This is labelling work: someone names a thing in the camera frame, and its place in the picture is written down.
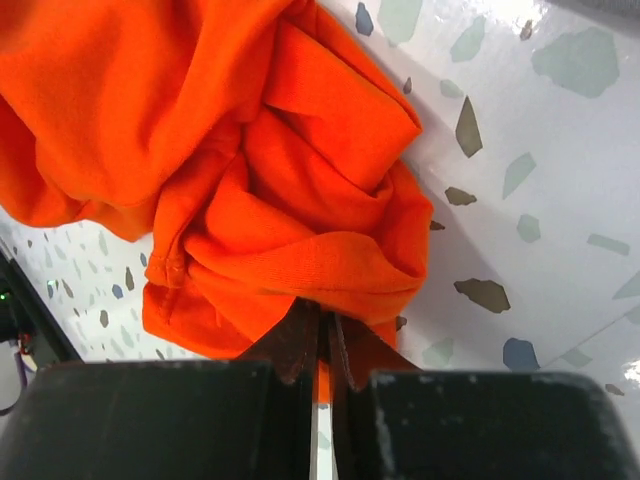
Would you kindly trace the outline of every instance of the cable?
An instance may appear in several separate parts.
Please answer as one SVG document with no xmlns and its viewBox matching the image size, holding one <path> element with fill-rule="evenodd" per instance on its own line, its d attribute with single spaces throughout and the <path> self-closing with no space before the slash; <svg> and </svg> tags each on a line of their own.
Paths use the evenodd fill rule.
<svg viewBox="0 0 640 480">
<path fill-rule="evenodd" d="M 9 415 L 14 407 L 17 405 L 20 397 L 22 397 L 22 392 L 27 388 L 27 372 L 25 371 L 24 364 L 22 363 L 22 355 L 20 354 L 20 349 L 18 348 L 18 342 L 15 340 L 10 340 L 9 345 L 14 349 L 13 358 L 16 362 L 16 369 L 18 370 L 18 378 L 20 379 L 20 393 L 18 394 L 18 399 L 14 402 L 13 405 L 7 408 L 0 409 L 0 417 L 6 417 Z"/>
</svg>

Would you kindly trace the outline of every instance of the orange fabric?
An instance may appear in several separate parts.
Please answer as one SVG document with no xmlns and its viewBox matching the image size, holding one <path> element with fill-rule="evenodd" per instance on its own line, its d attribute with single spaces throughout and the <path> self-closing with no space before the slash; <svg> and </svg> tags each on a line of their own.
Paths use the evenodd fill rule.
<svg viewBox="0 0 640 480">
<path fill-rule="evenodd" d="M 234 357 L 301 296 L 394 343 L 426 275 L 420 125 L 314 2 L 4 2 L 0 72 L 0 203 L 153 232 L 148 331 Z"/>
</svg>

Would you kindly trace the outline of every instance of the white speckled tabletop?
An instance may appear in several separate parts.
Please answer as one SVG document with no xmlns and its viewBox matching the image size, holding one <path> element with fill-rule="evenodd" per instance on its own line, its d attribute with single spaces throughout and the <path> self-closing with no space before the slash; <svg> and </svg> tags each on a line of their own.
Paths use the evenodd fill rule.
<svg viewBox="0 0 640 480">
<path fill-rule="evenodd" d="M 430 278 L 402 353 L 589 375 L 640 448 L 640 24 L 560 0 L 324 3 L 425 127 L 406 158 L 436 207 Z M 142 329 L 150 237 L 4 212 L 0 235 L 85 360 L 195 356 Z"/>
</svg>

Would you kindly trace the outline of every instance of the white speckled floor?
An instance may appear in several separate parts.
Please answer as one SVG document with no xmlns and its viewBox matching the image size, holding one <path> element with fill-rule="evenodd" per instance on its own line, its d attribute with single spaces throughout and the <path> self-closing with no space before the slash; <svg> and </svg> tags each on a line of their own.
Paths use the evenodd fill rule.
<svg viewBox="0 0 640 480">
<path fill-rule="evenodd" d="M 590 375 L 640 448 L 640 24 L 536 0 L 325 4 L 425 126 L 407 159 L 440 225 L 402 352 L 430 368 Z M 483 144 L 471 158 L 455 134 L 465 97 Z M 4 213 L 0 235 L 85 359 L 193 356 L 142 330 L 151 238 Z"/>
</svg>

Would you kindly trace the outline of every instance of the orange cloth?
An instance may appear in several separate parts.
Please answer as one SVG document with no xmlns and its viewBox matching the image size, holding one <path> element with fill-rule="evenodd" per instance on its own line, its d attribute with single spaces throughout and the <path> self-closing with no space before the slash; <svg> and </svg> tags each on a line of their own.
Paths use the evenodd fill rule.
<svg viewBox="0 0 640 480">
<path fill-rule="evenodd" d="M 389 323 L 432 207 L 414 111 L 310 0 L 0 7 L 0 203 L 28 225 L 153 232 L 145 328 L 234 357 L 296 296 Z"/>
</svg>

